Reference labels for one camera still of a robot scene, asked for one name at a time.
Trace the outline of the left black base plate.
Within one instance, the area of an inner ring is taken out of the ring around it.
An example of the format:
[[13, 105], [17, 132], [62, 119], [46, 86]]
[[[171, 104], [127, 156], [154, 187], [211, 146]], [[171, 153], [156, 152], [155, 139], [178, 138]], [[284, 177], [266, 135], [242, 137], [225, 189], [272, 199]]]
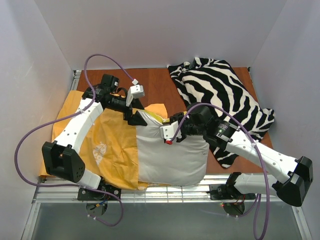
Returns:
[[[117, 196], [119, 199], [121, 198], [122, 190], [110, 184], [102, 184], [98, 187], [98, 190], [111, 193]], [[104, 200], [116, 201], [116, 198], [105, 193], [96, 192], [96, 191], [81, 187], [78, 190], [77, 200], [78, 201], [104, 201]]]

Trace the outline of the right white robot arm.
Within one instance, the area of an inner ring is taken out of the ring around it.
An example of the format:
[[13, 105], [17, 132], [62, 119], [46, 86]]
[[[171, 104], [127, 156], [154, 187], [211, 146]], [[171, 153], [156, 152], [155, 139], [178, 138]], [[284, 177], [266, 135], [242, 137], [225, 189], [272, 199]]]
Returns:
[[231, 173], [224, 184], [210, 191], [220, 199], [266, 194], [300, 207], [313, 182], [311, 159], [291, 157], [254, 140], [237, 120], [228, 122], [218, 117], [216, 107], [209, 103], [194, 103], [187, 112], [170, 117], [161, 134], [166, 144], [180, 143], [187, 136], [201, 136], [211, 147], [261, 166], [261, 174]]

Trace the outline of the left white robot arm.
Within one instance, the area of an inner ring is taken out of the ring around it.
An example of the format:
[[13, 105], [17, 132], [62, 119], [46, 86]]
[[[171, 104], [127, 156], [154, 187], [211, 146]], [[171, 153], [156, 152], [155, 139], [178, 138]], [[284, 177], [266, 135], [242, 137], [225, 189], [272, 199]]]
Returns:
[[133, 112], [134, 108], [143, 109], [139, 99], [145, 95], [144, 87], [134, 79], [132, 86], [124, 90], [124, 96], [118, 94], [120, 91], [119, 79], [109, 74], [104, 74], [99, 84], [86, 89], [75, 114], [63, 131], [53, 142], [45, 142], [42, 146], [47, 174], [87, 189], [99, 188], [101, 176], [87, 169], [79, 155], [83, 141], [96, 119], [105, 109], [110, 109], [122, 113], [129, 125], [147, 124], [139, 113]]

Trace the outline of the white pillow yellow edge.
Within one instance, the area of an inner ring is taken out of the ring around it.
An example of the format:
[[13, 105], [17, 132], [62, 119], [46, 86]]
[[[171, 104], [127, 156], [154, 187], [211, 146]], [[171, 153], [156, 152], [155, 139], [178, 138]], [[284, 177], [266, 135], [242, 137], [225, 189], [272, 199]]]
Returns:
[[160, 133], [164, 119], [145, 110], [137, 112], [147, 123], [136, 127], [138, 180], [177, 186], [198, 184], [206, 174], [209, 144], [197, 135], [166, 144]]

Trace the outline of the yellow pillowcase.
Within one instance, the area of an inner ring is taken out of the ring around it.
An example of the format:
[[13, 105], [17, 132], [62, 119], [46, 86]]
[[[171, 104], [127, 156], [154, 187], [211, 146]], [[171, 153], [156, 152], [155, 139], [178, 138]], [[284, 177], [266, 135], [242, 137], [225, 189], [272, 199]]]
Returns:
[[[73, 114], [78, 109], [83, 92], [72, 90], [66, 97], [58, 119]], [[144, 109], [157, 120], [167, 119], [163, 103], [150, 104]], [[69, 119], [53, 125], [52, 140], [67, 126]], [[95, 120], [80, 148], [79, 156], [85, 167], [102, 176], [111, 185], [126, 190], [144, 190], [151, 185], [139, 181], [139, 160], [136, 127], [123, 120], [123, 114], [110, 109]]]

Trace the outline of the zebra striped blanket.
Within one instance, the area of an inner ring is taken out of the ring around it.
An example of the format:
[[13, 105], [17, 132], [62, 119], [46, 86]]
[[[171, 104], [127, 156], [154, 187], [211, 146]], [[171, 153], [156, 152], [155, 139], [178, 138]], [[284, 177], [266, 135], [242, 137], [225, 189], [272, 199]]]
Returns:
[[222, 59], [195, 57], [192, 62], [167, 65], [171, 80], [185, 106], [210, 103], [224, 121], [239, 121], [256, 141], [261, 141], [275, 122], [275, 111], [260, 107], [231, 65]]

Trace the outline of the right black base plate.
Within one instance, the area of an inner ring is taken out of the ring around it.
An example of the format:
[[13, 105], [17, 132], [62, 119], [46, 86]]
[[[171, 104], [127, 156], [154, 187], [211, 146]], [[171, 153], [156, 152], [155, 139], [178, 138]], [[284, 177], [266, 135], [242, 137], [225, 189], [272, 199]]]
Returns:
[[227, 190], [225, 184], [210, 184], [209, 191], [211, 200], [254, 200], [256, 198], [255, 193], [234, 193], [231, 190]]

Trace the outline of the aluminium rail frame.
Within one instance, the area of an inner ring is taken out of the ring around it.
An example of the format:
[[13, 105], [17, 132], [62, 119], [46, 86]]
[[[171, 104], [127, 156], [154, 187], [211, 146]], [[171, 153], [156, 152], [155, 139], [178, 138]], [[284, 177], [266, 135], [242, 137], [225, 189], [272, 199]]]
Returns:
[[[163, 101], [167, 112], [185, 109], [166, 68], [135, 68], [128, 72], [146, 86], [143, 104]], [[157, 90], [169, 87], [169, 95]], [[222, 184], [227, 173], [260, 171], [238, 157], [223, 169], [210, 152], [207, 174], [199, 184], [188, 187], [153, 186], [143, 191], [122, 190], [124, 217], [115, 227], [86, 217], [96, 201], [79, 201], [73, 187], [37, 189], [27, 222], [27, 240], [254, 240], [255, 208], [245, 217], [234, 218], [224, 211], [232, 200], [210, 200], [210, 184]], [[289, 206], [270, 197], [270, 218], [264, 240], [312, 240], [301, 207]]]

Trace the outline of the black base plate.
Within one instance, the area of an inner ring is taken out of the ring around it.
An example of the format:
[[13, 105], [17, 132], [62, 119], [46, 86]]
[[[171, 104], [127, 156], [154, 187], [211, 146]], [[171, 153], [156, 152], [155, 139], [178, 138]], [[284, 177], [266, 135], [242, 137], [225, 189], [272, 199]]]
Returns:
[[[122, 190], [110, 184], [102, 184], [98, 187], [98, 190], [111, 193], [117, 196], [119, 199], [121, 198]], [[105, 193], [96, 192], [96, 191], [81, 187], [78, 190], [77, 200], [78, 201], [104, 201], [104, 200], [116, 201], [116, 198]]]
[[255, 193], [234, 193], [231, 190], [227, 190], [225, 184], [210, 184], [209, 191], [211, 200], [254, 200], [256, 198]]

